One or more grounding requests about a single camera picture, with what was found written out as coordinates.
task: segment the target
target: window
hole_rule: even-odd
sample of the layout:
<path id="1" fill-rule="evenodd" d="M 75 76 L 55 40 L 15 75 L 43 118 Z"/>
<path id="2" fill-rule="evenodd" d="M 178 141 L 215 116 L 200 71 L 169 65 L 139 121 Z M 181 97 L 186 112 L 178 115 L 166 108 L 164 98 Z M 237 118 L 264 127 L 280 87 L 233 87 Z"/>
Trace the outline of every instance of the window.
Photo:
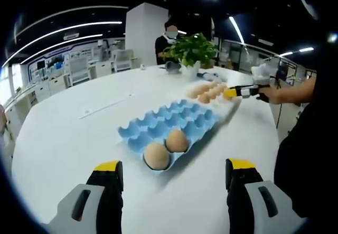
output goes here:
<path id="1" fill-rule="evenodd" d="M 13 64 L 12 65 L 12 73 L 13 73 L 13 86 L 14 86 L 14 91 L 16 91 L 16 89 L 18 87 L 23 86 L 22 83 L 22 76 L 21 76 L 21 66 L 20 64 Z"/>
<path id="2" fill-rule="evenodd" d="M 5 105 L 11 98 L 10 80 L 8 78 L 8 66 L 0 71 L 0 104 Z"/>

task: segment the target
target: white pot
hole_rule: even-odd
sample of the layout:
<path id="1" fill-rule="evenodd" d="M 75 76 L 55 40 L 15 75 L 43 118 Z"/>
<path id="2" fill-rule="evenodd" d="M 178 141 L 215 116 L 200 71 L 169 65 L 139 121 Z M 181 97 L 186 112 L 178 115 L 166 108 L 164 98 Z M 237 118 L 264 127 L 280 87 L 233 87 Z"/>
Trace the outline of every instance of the white pot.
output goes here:
<path id="1" fill-rule="evenodd" d="M 194 66 L 185 66 L 182 64 L 182 75 L 184 77 L 187 77 L 189 80 L 194 80 L 197 77 L 197 73 L 199 72 L 201 66 L 201 62 L 197 61 Z"/>

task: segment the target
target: ceiling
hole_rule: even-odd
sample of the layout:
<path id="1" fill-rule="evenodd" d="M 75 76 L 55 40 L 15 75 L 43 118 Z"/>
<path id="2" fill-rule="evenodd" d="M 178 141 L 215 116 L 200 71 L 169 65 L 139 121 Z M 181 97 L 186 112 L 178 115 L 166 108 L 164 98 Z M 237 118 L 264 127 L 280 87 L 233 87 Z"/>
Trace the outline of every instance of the ceiling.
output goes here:
<path id="1" fill-rule="evenodd" d="M 127 11 L 143 2 L 168 8 L 170 14 L 181 18 L 177 27 L 187 32 L 190 30 L 189 24 L 182 18 L 186 19 L 188 14 L 200 18 L 212 16 L 218 36 L 239 41 L 228 20 L 229 16 L 233 16 L 246 43 L 276 53 L 295 51 L 308 46 L 316 47 L 321 45 L 324 35 L 324 31 L 316 25 L 300 0 L 16 0 L 15 4 L 10 6 L 11 9 L 6 18 L 7 31 L 3 33 L 2 38 L 6 40 L 3 43 L 6 51 L 2 53 L 1 61 L 6 60 L 6 52 L 11 55 L 40 36 L 83 23 L 121 21 L 122 24 L 118 25 L 81 27 L 77 28 L 76 32 L 79 32 L 80 36 L 103 34 L 104 38 L 123 37 Z M 121 7 L 88 8 L 88 6 L 103 5 Z M 26 29 L 38 20 L 54 13 L 80 7 L 86 7 L 86 9 L 61 13 Z M 192 18 L 188 21 L 196 22 L 198 25 L 200 20 L 196 19 Z M 12 62 L 20 62 L 37 51 L 62 42 L 64 33 L 53 34 L 35 42 L 19 53 Z M 264 45 L 258 42 L 258 39 L 272 42 L 274 45 Z M 311 54 L 310 52 L 301 55 L 293 54 L 288 58 L 313 68 L 313 59 L 308 58 L 313 55 L 315 51 Z"/>

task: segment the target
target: desk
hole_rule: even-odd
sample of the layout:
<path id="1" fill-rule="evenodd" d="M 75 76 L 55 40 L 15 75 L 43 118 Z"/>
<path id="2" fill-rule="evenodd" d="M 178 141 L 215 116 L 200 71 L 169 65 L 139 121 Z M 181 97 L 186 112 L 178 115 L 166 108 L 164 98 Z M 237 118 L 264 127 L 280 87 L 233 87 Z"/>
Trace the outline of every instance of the desk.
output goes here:
<path id="1" fill-rule="evenodd" d="M 250 76 L 236 71 L 207 71 L 224 74 L 229 86 L 251 83 Z M 278 136 L 269 104 L 243 100 L 202 149 L 159 176 L 126 148 L 117 132 L 186 84 L 182 75 L 169 76 L 153 66 L 88 81 L 34 106 L 16 141 L 12 177 L 37 220 L 48 223 L 59 201 L 86 183 L 95 166 L 119 159 L 124 165 L 124 234 L 227 233 L 226 159 L 253 161 L 265 180 L 273 180 Z M 95 112 L 103 106 L 109 107 Z M 92 114 L 80 118 L 88 112 Z"/>

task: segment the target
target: person's hand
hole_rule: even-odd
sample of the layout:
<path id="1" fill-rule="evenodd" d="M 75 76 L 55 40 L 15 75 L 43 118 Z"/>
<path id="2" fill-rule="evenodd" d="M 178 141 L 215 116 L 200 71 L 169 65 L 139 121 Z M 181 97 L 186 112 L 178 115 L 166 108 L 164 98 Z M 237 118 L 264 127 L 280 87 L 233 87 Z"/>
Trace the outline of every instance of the person's hand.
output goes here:
<path id="1" fill-rule="evenodd" d="M 274 88 L 271 88 L 271 87 L 260 88 L 259 93 L 260 93 L 260 95 L 263 95 L 263 96 L 260 96 L 257 99 L 261 99 L 265 102 L 269 102 L 271 104 L 278 105 L 278 104 L 280 104 L 280 102 L 279 102 L 278 97 L 277 97 L 277 91 L 278 91 L 277 89 L 274 89 Z"/>

